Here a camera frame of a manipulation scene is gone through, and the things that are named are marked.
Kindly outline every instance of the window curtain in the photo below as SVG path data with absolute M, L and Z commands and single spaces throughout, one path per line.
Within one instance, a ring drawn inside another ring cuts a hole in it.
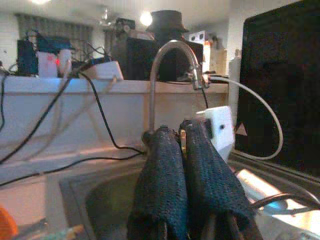
M 28 30 L 37 30 L 44 37 L 68 38 L 75 48 L 72 56 L 79 61 L 85 60 L 87 53 L 92 52 L 92 49 L 87 44 L 88 42 L 92 44 L 93 27 L 91 26 L 22 13 L 18 13 L 15 16 L 18 20 L 21 39 L 26 36 Z M 34 43 L 36 42 L 35 37 L 31 37 L 30 40 Z
M 116 43 L 116 31 L 105 30 L 104 31 L 104 49 L 108 54 L 112 52 L 112 47 L 115 43 Z

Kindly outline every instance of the stainless steel sink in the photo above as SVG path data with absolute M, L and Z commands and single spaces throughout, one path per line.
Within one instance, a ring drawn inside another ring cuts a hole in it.
M 100 172 L 74 176 L 60 182 L 64 211 L 68 224 L 82 224 L 85 232 L 82 240 L 126 240 L 127 219 L 131 211 L 134 187 L 145 160 L 136 158 L 114 163 Z M 300 193 L 299 189 L 275 181 L 272 175 L 298 183 L 309 191 L 316 192 L 320 183 L 295 179 L 268 166 L 246 162 L 243 158 L 231 157 L 236 169 L 249 169 L 258 176 L 276 185 L 284 192 Z M 296 228 L 270 216 L 257 215 L 256 222 L 265 240 L 275 240 L 283 231 Z

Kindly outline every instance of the sink faucet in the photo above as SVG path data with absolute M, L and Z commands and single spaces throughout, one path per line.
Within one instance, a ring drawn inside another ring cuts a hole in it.
M 186 55 L 190 63 L 191 74 L 189 74 L 189 78 L 191 78 L 193 89 L 199 90 L 203 88 L 201 66 L 198 64 L 197 57 L 192 49 L 186 43 L 177 40 L 171 40 L 163 45 L 154 58 L 150 73 L 149 131 L 151 133 L 155 130 L 155 94 L 158 71 L 162 59 L 172 49 L 179 49 Z

